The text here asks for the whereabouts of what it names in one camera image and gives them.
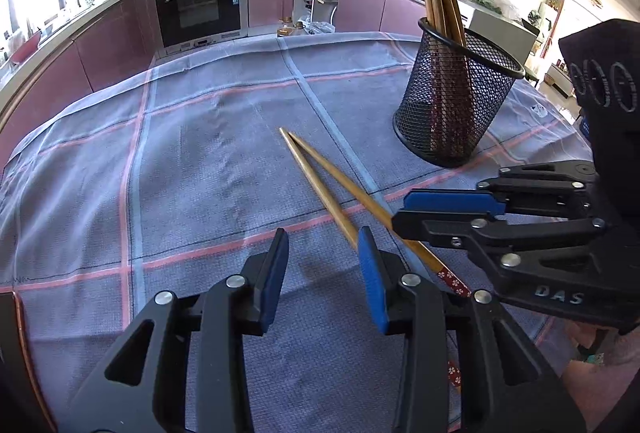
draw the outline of silver screw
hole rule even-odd
[[[244,276],[234,274],[226,279],[226,286],[228,286],[228,288],[238,288],[244,285],[245,282],[246,280],[244,279]]]
[[[519,254],[507,253],[500,259],[500,263],[505,267],[517,267],[522,262]]]
[[[474,229],[482,229],[486,225],[486,220],[477,218],[476,220],[471,220],[471,227]]]
[[[487,303],[491,303],[491,293],[488,290],[480,289],[474,292],[474,299],[478,303],[482,303],[486,305]]]
[[[174,300],[174,295],[167,290],[158,292],[158,294],[156,294],[156,297],[154,298],[154,301],[158,305],[166,305],[167,303],[171,303],[173,300]]]
[[[400,278],[400,283],[405,287],[415,287],[416,285],[420,285],[420,276],[412,273],[405,274]]]

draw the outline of light blue stripe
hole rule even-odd
[[[157,82],[154,80],[155,69],[151,73],[149,99],[146,102],[146,110],[149,111],[156,102]],[[146,305],[145,274],[143,271],[143,242],[142,242],[142,207],[140,205],[140,169],[142,168],[142,155],[145,149],[146,139],[149,135],[151,116],[145,114],[142,119],[140,140],[136,156],[133,159],[130,179],[130,210],[131,210],[131,265],[133,268],[133,298],[134,309],[140,312]]]
[[[293,63],[293,59],[291,58],[291,54],[289,53],[289,49],[287,49],[287,43],[284,41],[285,38],[278,38],[278,45],[282,51],[282,57],[289,68],[290,72],[296,77],[296,81],[300,86],[300,89],[305,94],[305,97],[311,103],[316,113],[322,120],[322,123],[329,131],[331,136],[334,138],[335,142],[337,142],[340,149],[346,155],[347,160],[350,162],[351,166],[358,173],[358,177],[362,180],[365,189],[369,193],[373,193],[373,199],[380,204],[383,208],[388,211],[388,213],[393,214],[391,210],[391,206],[386,202],[385,198],[382,196],[380,192],[380,188],[376,184],[376,181],[373,180],[373,177],[367,170],[366,166],[362,163],[358,155],[353,151],[351,144],[347,141],[346,137],[342,134],[337,124],[335,124],[334,120],[329,115],[329,112],[326,111],[314,91],[309,86],[309,83],[306,81],[305,76],[302,75],[298,67],[296,67],[295,63]],[[409,263],[410,268],[414,271],[422,275],[424,278],[431,280],[431,274],[427,271],[424,264],[420,261],[420,259],[412,253],[409,248],[402,242],[401,240],[396,241],[395,236],[392,237],[396,243],[396,246],[402,251],[402,256],[405,257],[407,262]]]

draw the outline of utensil holder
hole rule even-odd
[[[393,117],[401,142],[444,168],[469,160],[524,68],[494,43],[466,30],[466,47],[419,20],[422,41]]]

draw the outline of built-in oven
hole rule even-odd
[[[246,0],[156,0],[166,54],[247,36]]]

